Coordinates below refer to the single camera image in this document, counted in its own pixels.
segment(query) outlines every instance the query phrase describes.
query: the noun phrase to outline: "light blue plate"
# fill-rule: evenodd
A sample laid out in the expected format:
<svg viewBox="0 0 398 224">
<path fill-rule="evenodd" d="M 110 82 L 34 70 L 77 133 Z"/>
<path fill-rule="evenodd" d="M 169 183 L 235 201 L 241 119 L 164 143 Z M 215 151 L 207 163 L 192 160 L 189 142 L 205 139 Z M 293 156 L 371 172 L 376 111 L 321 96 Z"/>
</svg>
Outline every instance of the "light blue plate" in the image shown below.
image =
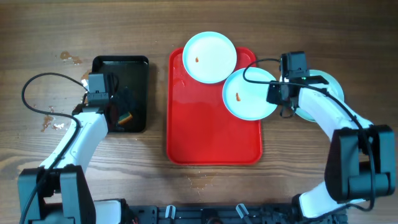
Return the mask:
<svg viewBox="0 0 398 224">
<path fill-rule="evenodd" d="M 202 83 L 218 83 L 235 69 L 236 49 L 232 42 L 217 32 L 202 32 L 193 36 L 182 52 L 182 62 L 188 74 Z"/>
<path fill-rule="evenodd" d="M 232 73 L 224 83 L 223 101 L 226 108 L 238 118 L 255 121 L 269 116 L 277 105 L 267 102 L 269 85 L 249 83 L 243 79 L 243 70 Z M 271 81 L 275 78 L 261 68 L 251 67 L 246 78 L 256 81 Z"/>
</svg>

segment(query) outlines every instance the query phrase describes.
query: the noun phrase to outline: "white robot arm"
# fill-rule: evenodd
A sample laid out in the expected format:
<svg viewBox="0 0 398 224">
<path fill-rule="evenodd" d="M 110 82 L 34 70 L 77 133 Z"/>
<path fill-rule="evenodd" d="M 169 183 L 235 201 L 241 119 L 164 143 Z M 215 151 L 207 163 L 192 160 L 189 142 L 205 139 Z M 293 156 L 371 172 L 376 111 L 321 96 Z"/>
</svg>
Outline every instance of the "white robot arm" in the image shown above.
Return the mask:
<svg viewBox="0 0 398 224">
<path fill-rule="evenodd" d="M 73 164 L 76 166 L 80 165 L 83 172 L 86 172 L 88 163 L 91 157 L 93 157 L 95 149 L 108 133 L 108 127 L 104 114 L 86 112 L 75 115 L 75 118 L 80 121 L 81 128 L 79 133 L 64 154 L 63 159 L 54 168 L 61 169 L 66 165 Z M 45 169 L 49 168 L 56 156 L 71 138 L 75 128 L 76 122 L 72 120 L 67 133 L 64 135 L 57 148 L 40 166 L 44 166 Z"/>
<path fill-rule="evenodd" d="M 314 84 L 312 86 L 327 88 L 325 84 Z M 360 115 L 355 113 L 344 102 L 341 101 L 341 103 L 356 116 L 363 128 L 368 128 L 372 125 L 372 122 L 360 117 Z M 357 125 L 351 120 L 341 106 L 337 105 L 337 103 L 329 97 L 315 90 L 301 88 L 298 96 L 298 106 L 315 119 L 329 137 L 329 140 L 332 139 L 335 130 L 343 128 L 358 129 Z M 330 197 L 326 189 L 325 181 L 311 191 L 303 193 L 299 200 L 302 214 L 307 218 L 316 218 L 346 205 L 345 203 L 337 203 Z M 363 201 L 362 199 L 357 199 L 350 201 L 350 203 L 359 203 Z"/>
</svg>

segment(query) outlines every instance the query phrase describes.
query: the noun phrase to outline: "red tray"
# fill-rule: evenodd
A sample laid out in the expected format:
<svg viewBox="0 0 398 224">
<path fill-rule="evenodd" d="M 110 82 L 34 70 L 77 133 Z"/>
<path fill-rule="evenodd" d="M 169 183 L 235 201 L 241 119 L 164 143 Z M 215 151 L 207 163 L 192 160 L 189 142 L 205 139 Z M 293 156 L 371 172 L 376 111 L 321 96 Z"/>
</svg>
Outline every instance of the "red tray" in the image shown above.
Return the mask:
<svg viewBox="0 0 398 224">
<path fill-rule="evenodd" d="M 183 48 L 169 60 L 167 156 L 180 165 L 248 165 L 262 154 L 260 121 L 232 115 L 223 103 L 224 81 L 204 84 L 194 80 L 182 63 Z M 255 61 L 249 49 L 237 47 L 235 70 Z"/>
</svg>

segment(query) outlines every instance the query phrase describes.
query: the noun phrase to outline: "wire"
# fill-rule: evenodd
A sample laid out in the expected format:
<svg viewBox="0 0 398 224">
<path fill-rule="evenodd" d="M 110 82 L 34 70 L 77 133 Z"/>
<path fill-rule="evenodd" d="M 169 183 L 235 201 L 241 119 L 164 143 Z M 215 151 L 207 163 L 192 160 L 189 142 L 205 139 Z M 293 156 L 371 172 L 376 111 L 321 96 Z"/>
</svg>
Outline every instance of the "wire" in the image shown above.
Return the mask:
<svg viewBox="0 0 398 224">
<path fill-rule="evenodd" d="M 354 207 L 357 208 L 358 210 L 362 211 L 362 212 L 370 212 L 373 207 L 374 207 L 374 203 L 376 201 L 376 171 L 374 168 L 374 156 L 373 156 L 373 152 L 372 152 L 372 147 L 368 141 L 368 138 L 366 137 L 366 133 L 365 130 L 363 129 L 362 125 L 359 123 L 359 121 L 356 119 L 356 117 L 351 113 L 350 110 L 347 109 L 347 107 L 340 102 L 340 100 L 337 100 L 333 95 L 331 95 L 326 89 L 321 89 L 321 88 L 317 88 L 314 86 L 310 86 L 310 85 L 305 85 L 305 84 L 300 84 L 300 83 L 291 83 L 291 82 L 265 82 L 265 81 L 255 81 L 255 80 L 248 80 L 246 78 L 246 71 L 250 68 L 250 66 L 254 65 L 255 63 L 258 62 L 265 62 L 265 61 L 274 61 L 274 62 L 280 62 L 280 60 L 278 59 L 274 59 L 274 58 L 265 58 L 265 59 L 260 59 L 260 60 L 256 60 L 252 63 L 250 63 L 244 70 L 243 70 L 243 79 L 246 80 L 249 83 L 256 83 L 256 84 L 268 84 L 268 85 L 294 85 L 294 86 L 299 86 L 299 87 L 303 87 L 303 88 L 309 88 L 311 90 L 315 90 L 318 91 L 322 94 L 324 94 L 325 96 L 331 98 L 335 103 L 337 103 L 337 105 L 339 105 L 349 116 L 349 118 L 351 118 L 351 120 L 357 125 L 359 133 L 360 133 L 360 137 L 362 138 L 362 141 L 365 142 L 366 145 L 366 150 L 369 156 L 369 161 L 370 161 L 370 165 L 371 165 L 371 195 L 370 195 L 370 204 L 368 208 L 364 208 L 362 206 L 353 204 L 353 203 L 347 203 L 345 206 L 338 208 L 334 211 L 331 211 L 329 213 L 326 213 L 324 215 L 331 215 L 332 213 L 336 213 L 339 212 L 340 210 L 346 209 L 346 208 L 350 208 L 350 207 Z"/>
<path fill-rule="evenodd" d="M 61 161 L 61 159 L 62 159 L 64 153 L 68 150 L 68 148 L 69 148 L 69 146 L 71 145 L 71 143 L 75 140 L 75 138 L 76 138 L 76 136 L 77 136 L 77 134 L 79 133 L 79 130 L 80 130 L 80 128 L 81 128 L 79 120 L 78 120 L 77 118 L 75 118 L 74 116 L 72 116 L 72 115 L 62 114 L 62 113 L 51 113 L 51 112 L 48 112 L 48 111 L 37 110 L 37 109 L 35 109 L 35 108 L 33 108 L 33 107 L 31 107 L 30 105 L 27 104 L 26 99 L 25 99 L 26 87 L 27 87 L 33 80 L 35 80 L 36 78 L 42 77 L 42 76 L 44 76 L 44 75 L 55 75 L 55 76 L 58 76 L 58 77 L 67 78 L 67 79 L 69 79 L 69 80 L 71 80 L 71 81 L 77 83 L 78 85 L 83 86 L 83 84 L 81 84 L 80 82 L 78 82 L 78 81 L 76 81 L 76 80 L 74 80 L 74 79 L 72 79 L 72 78 L 70 78 L 70 77 L 68 77 L 68 76 L 66 76 L 66 75 L 62 75 L 62 74 L 59 74 L 59 73 L 53 73 L 53 72 L 41 73 L 41 74 L 35 75 L 34 77 L 30 78 L 30 79 L 25 83 L 24 87 L 22 88 L 22 94 L 21 94 L 22 102 L 24 103 L 24 105 L 25 105 L 28 109 L 30 109 L 30 110 L 32 110 L 32 111 L 35 111 L 36 113 L 41 113 L 41 114 L 46 114 L 46 115 L 53 115 L 53 116 L 63 116 L 63 117 L 66 117 L 66 118 L 70 118 L 70 119 L 72 119 L 72 120 L 74 120 L 74 121 L 76 122 L 76 129 L 75 129 L 75 131 L 73 132 L 73 134 L 72 134 L 71 138 L 69 139 L 69 141 L 66 143 L 65 147 L 61 150 L 61 152 L 58 154 L 58 156 L 54 159 L 54 161 L 53 161 L 52 164 L 49 166 L 49 168 L 45 170 L 45 172 L 44 172 L 43 175 L 41 176 L 40 180 L 36 183 L 35 187 L 33 188 L 32 193 L 30 193 L 29 199 L 28 199 L 28 201 L 26 202 L 25 207 L 24 207 L 24 209 L 23 209 L 23 211 L 22 211 L 22 213 L 21 213 L 21 219 L 19 220 L 19 224 L 24 224 L 24 223 L 25 223 L 25 219 L 26 219 L 26 216 L 27 216 L 27 212 L 29 211 L 29 207 L 30 207 L 30 205 L 31 205 L 31 203 L 32 203 L 32 201 L 33 201 L 33 198 L 35 197 L 35 195 L 36 195 L 36 193 L 38 192 L 39 188 L 40 188 L 40 187 L 44 184 L 44 182 L 46 181 L 46 178 L 47 178 L 47 176 L 50 174 L 50 172 L 52 171 L 52 169 Z"/>
<path fill-rule="evenodd" d="M 81 99 L 81 103 L 85 103 L 87 97 L 87 92 L 83 95 L 83 98 Z"/>
</svg>

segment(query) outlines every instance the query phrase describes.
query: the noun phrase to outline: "wood grain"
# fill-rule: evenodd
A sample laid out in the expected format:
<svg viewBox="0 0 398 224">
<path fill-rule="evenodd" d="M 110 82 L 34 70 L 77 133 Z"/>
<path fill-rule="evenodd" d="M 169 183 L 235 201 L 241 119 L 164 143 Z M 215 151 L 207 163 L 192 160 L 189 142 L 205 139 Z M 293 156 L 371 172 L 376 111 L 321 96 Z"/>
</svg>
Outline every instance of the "wood grain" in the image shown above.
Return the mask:
<svg viewBox="0 0 398 224">
<path fill-rule="evenodd" d="M 262 121 L 264 153 L 254 166 L 182 167 L 167 159 L 168 56 L 206 30 L 258 58 L 305 50 L 312 68 L 339 80 L 352 109 L 398 128 L 397 1 L 31 2 L 0 4 L 0 223 L 19 220 L 21 170 L 37 167 L 66 132 L 40 132 L 44 116 L 22 104 L 23 84 L 41 72 L 79 79 L 97 55 L 146 55 L 150 87 L 147 131 L 110 134 L 90 162 L 86 178 L 95 200 L 158 206 L 288 202 L 322 181 L 327 137 L 315 123 L 277 113 Z M 64 50 L 82 63 L 64 63 Z M 261 67 L 279 76 L 272 64 Z M 27 90 L 27 101 L 70 113 L 82 94 L 67 80 L 42 78 Z M 397 199 L 380 198 L 371 213 L 350 210 L 350 223 L 396 223 Z"/>
</svg>

